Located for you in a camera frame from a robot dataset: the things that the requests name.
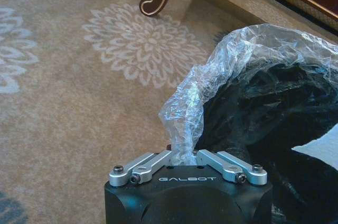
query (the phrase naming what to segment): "screw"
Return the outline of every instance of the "screw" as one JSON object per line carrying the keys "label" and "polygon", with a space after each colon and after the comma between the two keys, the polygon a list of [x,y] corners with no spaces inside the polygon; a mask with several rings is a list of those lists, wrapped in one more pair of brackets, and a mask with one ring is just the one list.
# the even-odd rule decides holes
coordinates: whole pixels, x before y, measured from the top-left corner
{"label": "screw", "polygon": [[121,173],[123,173],[123,166],[121,166],[121,165],[115,166],[114,169],[113,169],[113,172],[114,172],[114,174],[121,174]]}
{"label": "screw", "polygon": [[139,177],[138,174],[134,174],[130,177],[130,182],[132,184],[138,184],[140,182],[141,178]]}
{"label": "screw", "polygon": [[236,174],[236,181],[239,184],[244,184],[246,180],[247,180],[247,177],[243,173],[237,173]]}
{"label": "screw", "polygon": [[252,166],[252,171],[254,171],[255,173],[261,173],[263,171],[263,167],[262,165],[254,164]]}

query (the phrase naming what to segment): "beige carpet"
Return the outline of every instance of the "beige carpet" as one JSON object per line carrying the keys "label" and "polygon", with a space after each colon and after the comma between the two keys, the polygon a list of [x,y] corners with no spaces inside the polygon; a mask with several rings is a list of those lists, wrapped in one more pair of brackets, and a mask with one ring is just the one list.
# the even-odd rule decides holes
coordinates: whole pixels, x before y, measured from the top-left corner
{"label": "beige carpet", "polygon": [[0,0],[0,223],[105,223],[112,166],[163,150],[177,84],[261,22],[210,0],[147,18],[139,1]]}

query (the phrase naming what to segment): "white flower pattern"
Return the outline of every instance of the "white flower pattern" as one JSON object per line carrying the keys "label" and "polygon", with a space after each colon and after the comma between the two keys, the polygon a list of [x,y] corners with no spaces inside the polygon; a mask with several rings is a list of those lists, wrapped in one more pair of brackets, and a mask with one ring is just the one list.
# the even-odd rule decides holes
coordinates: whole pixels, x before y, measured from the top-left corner
{"label": "white flower pattern", "polygon": [[101,52],[103,63],[155,88],[176,87],[194,64],[205,62],[206,51],[189,29],[165,15],[145,17],[138,6],[116,5],[92,10],[84,39]]}
{"label": "white flower pattern", "polygon": [[15,93],[19,85],[15,76],[23,74],[23,64],[38,62],[29,49],[36,43],[29,40],[31,32],[21,28],[23,19],[11,8],[0,7],[0,93]]}

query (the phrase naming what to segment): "white paper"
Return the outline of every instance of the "white paper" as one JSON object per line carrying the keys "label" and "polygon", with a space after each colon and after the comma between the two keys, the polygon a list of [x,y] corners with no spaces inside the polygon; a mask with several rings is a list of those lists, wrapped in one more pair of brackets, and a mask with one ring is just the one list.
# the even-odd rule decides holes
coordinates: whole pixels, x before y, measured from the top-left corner
{"label": "white paper", "polygon": [[338,170],[338,124],[319,139],[292,150],[320,159]]}

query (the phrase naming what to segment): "clear plastic wrap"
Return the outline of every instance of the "clear plastic wrap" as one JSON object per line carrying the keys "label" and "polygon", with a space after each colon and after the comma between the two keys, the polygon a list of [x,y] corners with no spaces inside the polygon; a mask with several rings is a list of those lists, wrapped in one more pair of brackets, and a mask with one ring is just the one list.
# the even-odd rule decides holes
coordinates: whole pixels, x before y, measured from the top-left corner
{"label": "clear plastic wrap", "polygon": [[207,63],[194,66],[159,117],[171,142],[174,165],[195,165],[194,147],[203,132],[203,105],[220,86],[236,78],[248,65],[257,71],[274,65],[298,63],[304,70],[321,65],[321,74],[338,89],[338,46],[311,34],[261,24],[235,30],[214,49]]}

